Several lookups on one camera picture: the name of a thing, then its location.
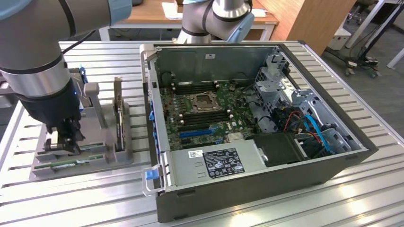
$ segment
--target motherboard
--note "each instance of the motherboard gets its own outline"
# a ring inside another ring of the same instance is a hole
[[[247,101],[248,86],[213,81],[161,88],[171,150],[243,140],[260,133]]]

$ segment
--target white sticker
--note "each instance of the white sticker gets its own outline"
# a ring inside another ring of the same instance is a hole
[[[203,150],[188,151],[188,155],[189,155],[189,158],[201,157],[203,156]]]
[[[216,54],[213,54],[213,53],[205,54],[205,56],[204,56],[205,59],[215,59],[215,57],[216,57]]]

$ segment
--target aluminum extrusion table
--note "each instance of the aluminum extrusion table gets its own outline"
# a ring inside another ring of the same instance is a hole
[[[141,89],[140,42],[85,42],[65,55],[87,67],[111,102],[113,77],[123,78],[131,104],[135,163],[124,168],[44,182],[28,181],[40,122],[17,104],[0,144],[0,225],[5,226],[401,226],[404,225],[403,138],[351,90],[307,45],[284,42],[359,127],[380,148],[325,184],[232,208],[160,224],[155,198],[144,197],[141,168],[149,166]],[[65,49],[72,42],[61,42]],[[297,84],[305,81],[291,71]]]

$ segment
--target wooden desk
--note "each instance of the wooden desk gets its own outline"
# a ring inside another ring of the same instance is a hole
[[[109,28],[179,28],[181,29],[181,20],[169,20],[164,16],[161,2],[172,2],[172,0],[144,0],[143,4],[132,8],[132,14],[128,19],[119,22],[111,27],[99,29],[101,41],[109,41]],[[253,0],[253,8],[263,9],[263,5]],[[269,40],[271,34],[277,25],[279,20],[267,13],[267,17],[256,17],[252,29],[261,30],[260,40]]]

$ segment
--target open computer chassis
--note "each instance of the open computer chassis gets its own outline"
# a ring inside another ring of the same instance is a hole
[[[145,44],[141,55],[159,222],[323,184],[377,151],[284,44]]]

